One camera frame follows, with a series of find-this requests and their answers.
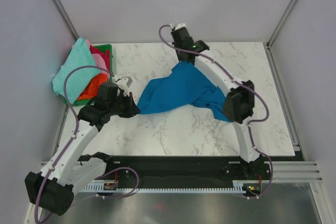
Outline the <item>blue t shirt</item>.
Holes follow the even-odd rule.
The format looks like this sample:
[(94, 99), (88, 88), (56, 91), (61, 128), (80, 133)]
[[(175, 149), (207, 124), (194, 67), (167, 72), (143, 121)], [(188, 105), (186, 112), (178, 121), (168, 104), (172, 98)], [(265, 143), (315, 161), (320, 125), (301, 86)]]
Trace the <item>blue t shirt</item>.
[(210, 109), (217, 120), (229, 122), (223, 114), (226, 96), (191, 63), (180, 62), (169, 76), (152, 79), (137, 103), (141, 114), (156, 114), (185, 105)]

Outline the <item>green plastic bin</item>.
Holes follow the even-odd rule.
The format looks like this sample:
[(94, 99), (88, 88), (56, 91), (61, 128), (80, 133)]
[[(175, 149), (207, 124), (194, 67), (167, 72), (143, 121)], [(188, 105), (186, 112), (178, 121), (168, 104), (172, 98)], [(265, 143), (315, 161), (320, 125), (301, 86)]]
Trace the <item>green plastic bin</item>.
[[(111, 63), (110, 71), (112, 71), (112, 59), (113, 59), (113, 54), (112, 54), (111, 61), (110, 61), (110, 63)], [(76, 100), (76, 101), (72, 104), (72, 106), (85, 105), (89, 100), (90, 100), (90, 99), (79, 100), (79, 101)]]

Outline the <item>teal t shirt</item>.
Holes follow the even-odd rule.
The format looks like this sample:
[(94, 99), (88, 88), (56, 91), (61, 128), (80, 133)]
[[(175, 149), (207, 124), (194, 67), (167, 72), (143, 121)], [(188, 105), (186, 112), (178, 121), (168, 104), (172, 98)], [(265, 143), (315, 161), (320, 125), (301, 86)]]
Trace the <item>teal t shirt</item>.
[(78, 38), (65, 63), (52, 80), (52, 87), (56, 94), (64, 96), (66, 85), (67, 97), (74, 103), (86, 88), (92, 78), (101, 73), (90, 52), (89, 46), (83, 38)]

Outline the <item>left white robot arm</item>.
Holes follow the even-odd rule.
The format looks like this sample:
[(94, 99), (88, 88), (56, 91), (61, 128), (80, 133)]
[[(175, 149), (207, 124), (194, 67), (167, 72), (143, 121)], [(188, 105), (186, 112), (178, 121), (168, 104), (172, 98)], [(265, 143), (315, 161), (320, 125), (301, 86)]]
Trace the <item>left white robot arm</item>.
[(140, 110), (128, 90), (131, 78), (104, 82), (98, 93), (75, 113), (76, 125), (69, 140), (59, 148), (50, 161), (38, 172), (29, 172), (25, 186), (29, 201), (35, 208), (63, 215), (71, 206), (75, 195), (95, 178), (111, 178), (115, 165), (111, 156), (97, 152), (89, 162), (74, 170), (75, 164), (87, 145), (98, 135), (112, 116), (132, 118)]

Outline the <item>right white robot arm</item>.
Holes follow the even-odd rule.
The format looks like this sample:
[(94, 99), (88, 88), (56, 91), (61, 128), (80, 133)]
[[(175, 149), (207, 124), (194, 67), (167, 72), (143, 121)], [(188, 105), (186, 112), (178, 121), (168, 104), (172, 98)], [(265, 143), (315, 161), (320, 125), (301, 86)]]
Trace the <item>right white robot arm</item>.
[(171, 28), (172, 45), (182, 49), (177, 51), (178, 59), (192, 63), (214, 86), (220, 88), (225, 96), (221, 102), (223, 115), (233, 124), (240, 149), (240, 157), (245, 162), (240, 166), (241, 174), (248, 179), (259, 173), (259, 166), (255, 162), (259, 154), (253, 148), (248, 124), (253, 119), (255, 98), (250, 90), (254, 84), (250, 80), (235, 79), (234, 75), (225, 70), (215, 60), (209, 45), (201, 40), (194, 41), (184, 24)]

